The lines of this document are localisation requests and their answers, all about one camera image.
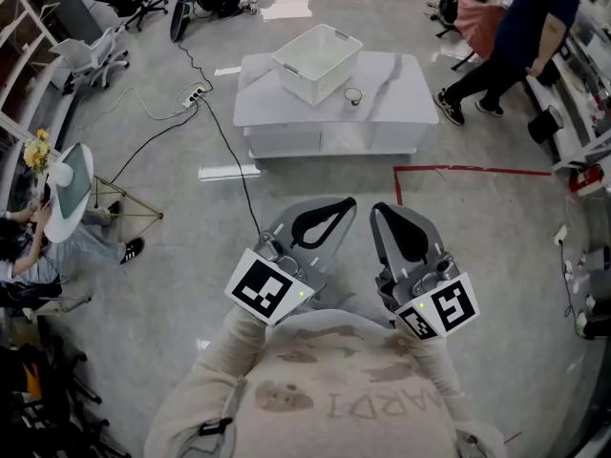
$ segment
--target sneaker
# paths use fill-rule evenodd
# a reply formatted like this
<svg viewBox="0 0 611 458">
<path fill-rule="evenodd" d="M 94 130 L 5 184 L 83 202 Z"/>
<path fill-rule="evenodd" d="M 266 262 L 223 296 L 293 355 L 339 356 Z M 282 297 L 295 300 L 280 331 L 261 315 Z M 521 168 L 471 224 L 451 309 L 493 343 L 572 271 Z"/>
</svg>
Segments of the sneaker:
<svg viewBox="0 0 611 458">
<path fill-rule="evenodd" d="M 577 315 L 577 322 L 575 323 L 575 329 L 577 330 L 577 333 L 582 338 L 585 338 L 585 326 L 587 324 L 588 324 L 588 320 L 585 317 L 585 312 L 581 310 L 579 314 Z"/>
<path fill-rule="evenodd" d="M 503 117 L 503 109 L 500 108 L 500 105 L 497 105 L 494 110 L 489 111 L 481 104 L 481 100 L 476 100 L 475 106 L 480 112 L 483 112 L 484 114 L 494 115 L 495 117 Z"/>
<path fill-rule="evenodd" d="M 121 202 L 117 200 L 113 202 L 113 204 L 108 208 L 108 212 L 111 213 L 111 216 L 116 217 L 121 213 Z"/>
<path fill-rule="evenodd" d="M 444 98 L 445 92 L 446 92 L 445 88 L 441 89 L 441 92 L 433 95 L 432 99 L 435 101 L 435 104 L 437 104 L 437 107 L 439 107 L 443 111 L 443 113 L 446 115 L 446 117 L 448 118 L 448 120 L 450 120 L 452 124 L 456 124 L 457 126 L 464 125 L 465 116 L 462 114 L 460 104 L 459 103 L 450 104 L 446 102 Z"/>
<path fill-rule="evenodd" d="M 592 313 L 594 311 L 594 307 L 596 306 L 596 301 L 594 300 L 594 297 L 588 294 L 588 296 L 585 298 L 585 304 L 590 310 L 590 313 Z"/>
<path fill-rule="evenodd" d="M 123 260 L 121 260 L 121 264 L 126 263 L 127 261 L 133 260 L 137 255 L 139 255 L 144 249 L 144 239 L 143 238 L 135 238 L 129 241 L 125 248 L 125 256 Z"/>
</svg>

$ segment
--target red object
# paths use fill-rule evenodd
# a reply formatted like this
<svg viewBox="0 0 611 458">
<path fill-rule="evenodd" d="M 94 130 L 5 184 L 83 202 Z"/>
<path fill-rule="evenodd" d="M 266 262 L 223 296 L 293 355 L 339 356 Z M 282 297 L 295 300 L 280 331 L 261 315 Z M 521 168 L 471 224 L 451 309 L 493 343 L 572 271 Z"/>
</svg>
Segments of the red object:
<svg viewBox="0 0 611 458">
<path fill-rule="evenodd" d="M 481 166 L 462 166 L 458 164 L 429 164 L 423 166 L 393 166 L 394 193 L 397 196 L 397 204 L 403 205 L 401 195 L 401 183 L 399 182 L 399 172 L 432 172 L 437 170 L 450 170 L 458 172 L 478 172 L 478 173 L 501 173 L 505 175 L 528 175 L 531 177 L 550 177 L 549 172 L 537 172 L 532 170 L 510 170 L 507 168 L 482 168 Z"/>
<path fill-rule="evenodd" d="M 590 166 L 584 172 L 579 173 L 576 177 L 569 180 L 569 188 L 571 192 L 581 190 L 583 187 L 591 185 L 597 181 L 601 181 L 604 177 L 604 171 L 599 164 Z"/>
<path fill-rule="evenodd" d="M 496 28 L 505 12 L 506 9 L 500 5 L 458 0 L 458 16 L 454 26 L 479 57 L 488 59 L 495 48 Z"/>
</svg>

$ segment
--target pink chair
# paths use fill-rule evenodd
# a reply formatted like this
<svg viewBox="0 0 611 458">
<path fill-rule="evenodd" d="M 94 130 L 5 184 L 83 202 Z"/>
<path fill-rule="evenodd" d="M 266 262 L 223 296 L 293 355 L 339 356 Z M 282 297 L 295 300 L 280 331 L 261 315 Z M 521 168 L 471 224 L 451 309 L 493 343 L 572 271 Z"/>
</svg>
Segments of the pink chair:
<svg viewBox="0 0 611 458">
<path fill-rule="evenodd" d="M 449 31 L 458 31 L 473 50 L 466 58 L 452 66 L 454 71 L 469 61 L 474 54 L 484 60 L 490 57 L 495 48 L 496 28 L 506 11 L 501 5 L 458 0 L 458 16 L 453 28 L 447 28 L 437 34 L 437 37 L 441 37 Z"/>
</svg>

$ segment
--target red tape line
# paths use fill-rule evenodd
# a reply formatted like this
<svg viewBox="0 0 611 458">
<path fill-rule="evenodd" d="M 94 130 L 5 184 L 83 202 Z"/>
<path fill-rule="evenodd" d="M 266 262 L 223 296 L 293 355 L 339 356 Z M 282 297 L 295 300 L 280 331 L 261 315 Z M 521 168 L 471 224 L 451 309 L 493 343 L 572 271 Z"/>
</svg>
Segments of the red tape line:
<svg viewBox="0 0 611 458">
<path fill-rule="evenodd" d="M 479 172 L 479 173 L 501 173 L 505 175 L 528 175 L 531 177 L 550 177 L 550 172 L 536 172 L 532 170 L 512 170 L 506 168 L 482 168 L 481 166 L 463 166 L 458 164 L 438 164 L 424 166 L 393 166 L 392 174 L 394 176 L 394 193 L 397 197 L 397 205 L 403 205 L 403 196 L 401 195 L 401 183 L 399 182 L 399 172 L 430 172 L 435 170 L 450 170 L 457 172 Z"/>
<path fill-rule="evenodd" d="M 509 170 L 505 168 L 482 168 L 481 166 L 462 166 L 459 164 L 438 164 L 425 166 L 393 166 L 394 172 L 426 172 L 434 170 L 451 170 L 461 172 L 504 173 L 508 175 L 530 175 L 534 177 L 550 177 L 550 172 L 535 172 L 531 170 Z"/>
</svg>

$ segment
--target white round table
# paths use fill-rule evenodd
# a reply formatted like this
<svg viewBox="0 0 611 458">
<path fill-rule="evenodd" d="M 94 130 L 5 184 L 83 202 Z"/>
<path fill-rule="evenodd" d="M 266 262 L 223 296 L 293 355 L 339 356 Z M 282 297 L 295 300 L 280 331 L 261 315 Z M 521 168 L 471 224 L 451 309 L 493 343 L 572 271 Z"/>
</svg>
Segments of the white round table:
<svg viewBox="0 0 611 458">
<path fill-rule="evenodd" d="M 71 146 L 64 151 L 56 161 L 62 162 L 74 146 Z M 92 151 L 87 146 L 81 144 L 81 148 L 83 149 L 83 155 L 85 156 L 85 165 L 87 166 L 89 181 L 92 182 L 94 179 L 94 157 L 92 155 Z M 59 198 L 57 197 L 56 186 L 53 183 L 50 183 L 49 186 L 51 187 L 52 212 L 51 218 L 45 227 L 45 236 L 51 242 L 61 242 L 66 240 L 70 234 L 74 232 L 74 229 L 76 229 L 76 226 L 80 220 L 83 219 L 83 214 L 85 214 L 87 202 L 89 201 L 92 190 L 89 190 L 85 197 L 83 197 L 83 199 L 78 203 L 73 212 L 66 219 L 64 219 L 61 215 L 61 208 L 59 207 Z"/>
</svg>

